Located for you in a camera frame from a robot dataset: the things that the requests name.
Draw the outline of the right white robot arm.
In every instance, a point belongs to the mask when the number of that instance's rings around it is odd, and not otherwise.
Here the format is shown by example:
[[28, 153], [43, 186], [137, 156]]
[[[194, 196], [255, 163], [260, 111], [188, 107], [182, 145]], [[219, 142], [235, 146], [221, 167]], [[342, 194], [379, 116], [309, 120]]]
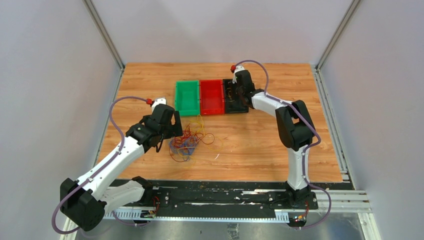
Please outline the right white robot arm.
[[288, 152], [288, 179], [284, 200], [298, 209], [311, 194], [308, 176], [310, 147], [317, 132], [306, 104], [302, 100], [287, 101], [255, 88], [251, 74], [243, 66], [233, 65], [232, 83], [243, 104], [275, 117], [278, 136]]

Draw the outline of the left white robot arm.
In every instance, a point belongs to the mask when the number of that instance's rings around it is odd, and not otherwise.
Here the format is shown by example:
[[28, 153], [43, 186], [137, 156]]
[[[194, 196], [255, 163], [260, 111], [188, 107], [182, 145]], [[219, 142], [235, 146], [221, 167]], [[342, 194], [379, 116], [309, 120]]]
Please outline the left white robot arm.
[[83, 231], [93, 230], [103, 217], [132, 202], [149, 206], [153, 201], [152, 185], [137, 176], [122, 186], [111, 183], [136, 159], [151, 148], [161, 150], [164, 140], [183, 134], [179, 111], [164, 103], [155, 103], [152, 113], [121, 134], [121, 141], [99, 164], [59, 187], [60, 202], [55, 212], [62, 212]]

